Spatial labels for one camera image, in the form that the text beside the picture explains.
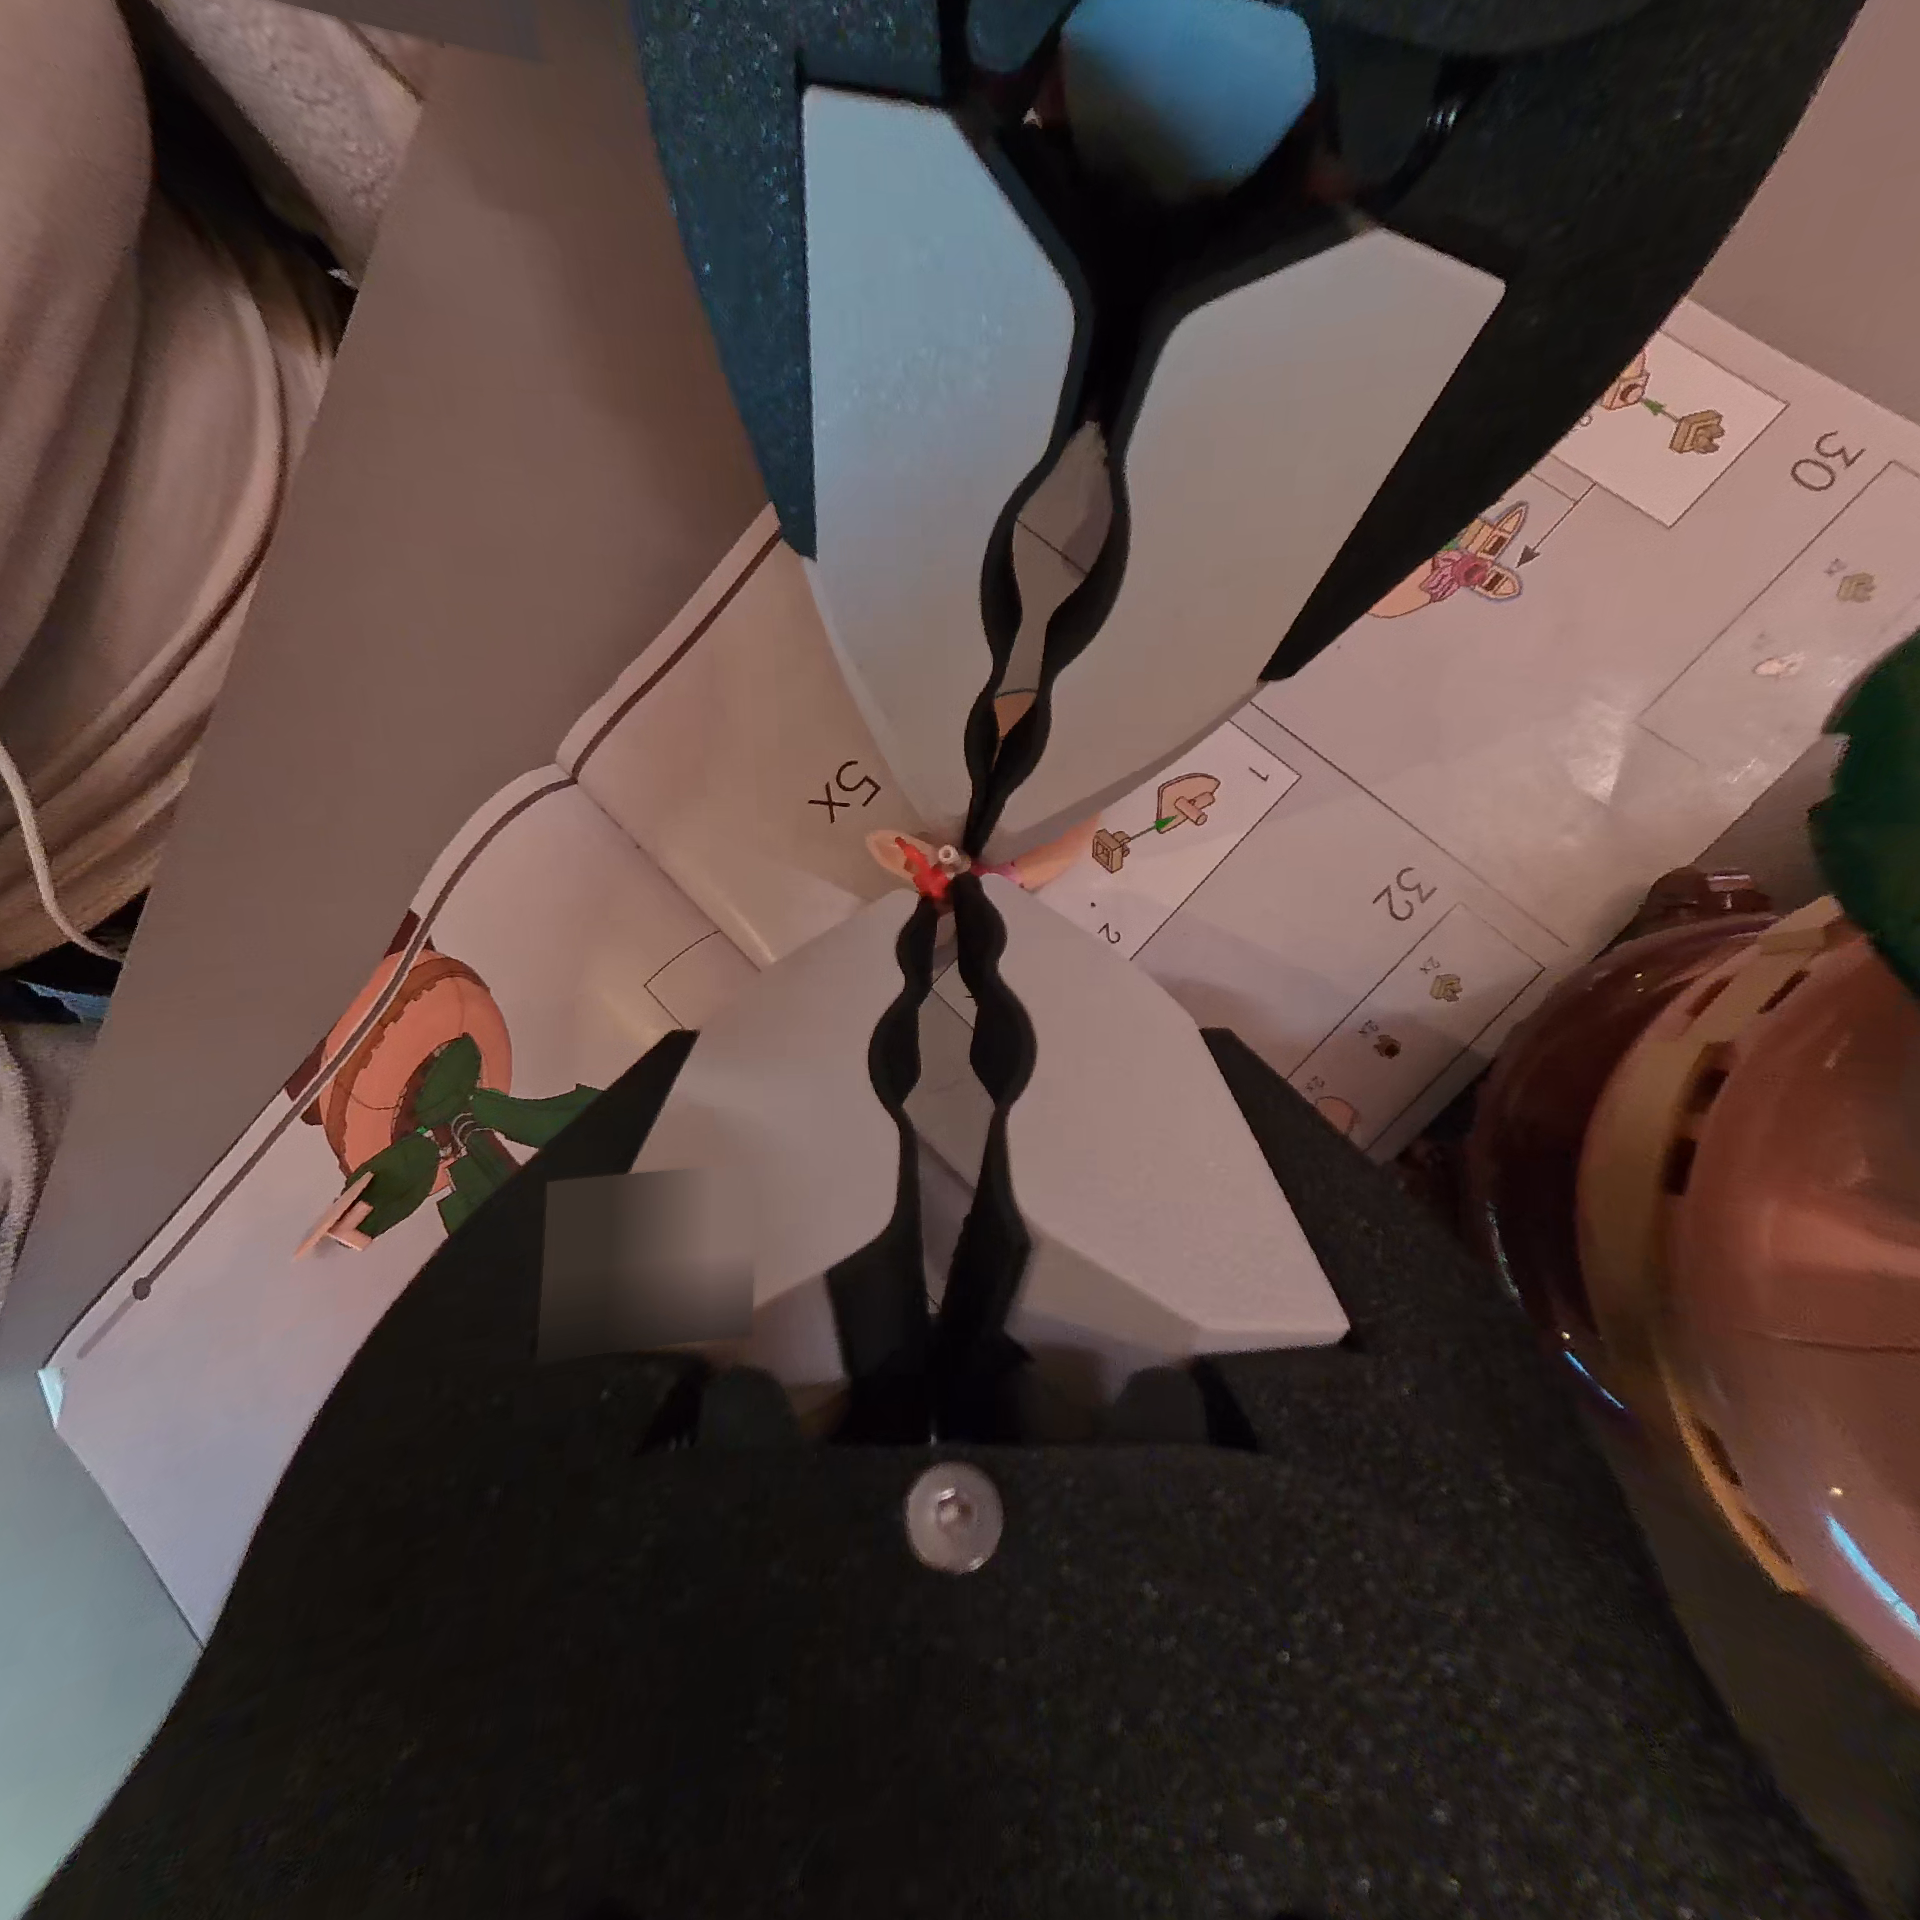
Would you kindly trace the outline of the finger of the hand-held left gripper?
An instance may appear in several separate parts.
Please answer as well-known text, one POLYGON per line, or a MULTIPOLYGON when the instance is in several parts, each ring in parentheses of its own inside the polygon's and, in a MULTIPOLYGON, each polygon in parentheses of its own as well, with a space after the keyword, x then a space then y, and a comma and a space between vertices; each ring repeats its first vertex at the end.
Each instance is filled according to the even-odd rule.
POLYGON ((905 800, 952 832, 996 650, 989 542, 1062 433, 1085 277, 1015 149, 951 107, 802 93, 812 597, 905 800))
POLYGON ((1256 688, 1495 314, 1510 256, 1400 229, 1504 56, 1354 5, 1075 5, 1042 208, 1085 270, 1066 433, 1108 533, 984 743, 980 850, 1042 844, 1256 688))

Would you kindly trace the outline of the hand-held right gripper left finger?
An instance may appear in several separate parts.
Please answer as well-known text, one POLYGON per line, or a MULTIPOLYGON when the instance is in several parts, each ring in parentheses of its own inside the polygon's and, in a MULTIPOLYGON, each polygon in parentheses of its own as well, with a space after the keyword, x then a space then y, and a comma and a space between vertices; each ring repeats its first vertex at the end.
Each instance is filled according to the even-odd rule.
POLYGON ((661 1117, 656 1334, 837 1399, 923 1334, 909 939, 892 891, 749 984, 661 1117))

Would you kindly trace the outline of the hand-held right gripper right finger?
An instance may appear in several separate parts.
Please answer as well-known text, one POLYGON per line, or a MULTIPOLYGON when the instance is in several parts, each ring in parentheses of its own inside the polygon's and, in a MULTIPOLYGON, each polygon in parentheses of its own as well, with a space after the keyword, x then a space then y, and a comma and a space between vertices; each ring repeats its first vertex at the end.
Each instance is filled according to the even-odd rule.
POLYGON ((1067 1385, 1348 1336, 1192 1016, 1007 880, 956 880, 937 1156, 973 1203, 937 1310, 948 1374, 1028 1356, 1067 1385))

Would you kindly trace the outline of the small red peach brick piece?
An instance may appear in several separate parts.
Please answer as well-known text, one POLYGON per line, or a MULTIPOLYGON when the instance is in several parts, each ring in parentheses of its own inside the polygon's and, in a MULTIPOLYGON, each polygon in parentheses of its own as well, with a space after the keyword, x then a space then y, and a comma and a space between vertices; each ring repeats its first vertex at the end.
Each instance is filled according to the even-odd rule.
POLYGON ((962 854, 960 846, 930 846, 921 837, 897 831, 868 831, 867 854, 896 880, 909 883, 921 900, 930 900, 937 916, 952 912, 952 887, 960 880, 1007 880, 1015 887, 1040 891, 1045 871, 1040 866, 1004 863, 989 866, 962 854))

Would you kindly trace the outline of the grey desk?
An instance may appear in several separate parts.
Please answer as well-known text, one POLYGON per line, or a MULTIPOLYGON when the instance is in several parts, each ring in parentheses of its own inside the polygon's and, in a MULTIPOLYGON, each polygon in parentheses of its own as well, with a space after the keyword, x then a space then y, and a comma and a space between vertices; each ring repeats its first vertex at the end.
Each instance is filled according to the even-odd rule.
POLYGON ((921 1570, 909 1457, 642 1445, 662 1361, 540 1370, 558 1177, 455 1236, 193 1648, 31 1370, 373 958, 433 832, 558 743, 764 502, 701 287, 797 236, 759 30, 579 5, 442 70, 267 558, 187 850, 3 1310, 3 1814, 27 1918, 1866 1918, 1749 1759, 1546 1361, 1245 1044, 1362 1310, 1237 1361, 1256 1450, 989 1452, 1011 1540, 921 1570))

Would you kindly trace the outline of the brick building instruction booklet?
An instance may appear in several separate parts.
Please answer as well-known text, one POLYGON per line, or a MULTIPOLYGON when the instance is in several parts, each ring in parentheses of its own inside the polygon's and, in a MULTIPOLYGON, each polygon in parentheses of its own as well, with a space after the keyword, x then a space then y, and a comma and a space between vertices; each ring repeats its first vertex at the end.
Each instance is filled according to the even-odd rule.
MULTIPOLYGON (((1682 305, 1298 681, 1101 818, 1045 900, 1394 1156, 1917 627, 1917 420, 1682 305)), ((396 958, 43 1365, 205 1643, 348 1356, 496 1173, 882 891, 909 825, 761 516, 425 871, 396 958)))

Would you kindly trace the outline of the brown brick flower pot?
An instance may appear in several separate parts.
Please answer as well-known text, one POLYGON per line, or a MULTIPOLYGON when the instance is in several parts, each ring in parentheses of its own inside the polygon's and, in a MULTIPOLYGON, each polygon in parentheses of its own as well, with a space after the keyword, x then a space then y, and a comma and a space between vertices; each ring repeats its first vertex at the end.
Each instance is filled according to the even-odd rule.
POLYGON ((1741 1733, 1917 1918, 1917 998, 1834 898, 1678 870, 1503 1044, 1462 1222, 1741 1733))

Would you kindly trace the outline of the pale fleece garment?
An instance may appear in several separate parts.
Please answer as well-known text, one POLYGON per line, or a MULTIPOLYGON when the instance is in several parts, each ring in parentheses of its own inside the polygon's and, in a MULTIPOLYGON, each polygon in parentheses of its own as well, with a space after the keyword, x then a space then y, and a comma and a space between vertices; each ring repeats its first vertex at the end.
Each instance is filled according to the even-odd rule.
POLYGON ((360 287, 442 47, 294 5, 130 5, 265 202, 360 287))

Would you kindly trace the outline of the green brick plant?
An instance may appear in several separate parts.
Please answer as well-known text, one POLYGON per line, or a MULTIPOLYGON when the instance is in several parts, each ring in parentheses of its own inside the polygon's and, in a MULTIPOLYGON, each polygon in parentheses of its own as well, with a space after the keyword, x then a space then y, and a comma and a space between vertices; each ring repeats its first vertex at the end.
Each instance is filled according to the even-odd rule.
POLYGON ((1846 694, 1829 794, 1808 811, 1829 894, 1917 995, 1917 635, 1846 694))

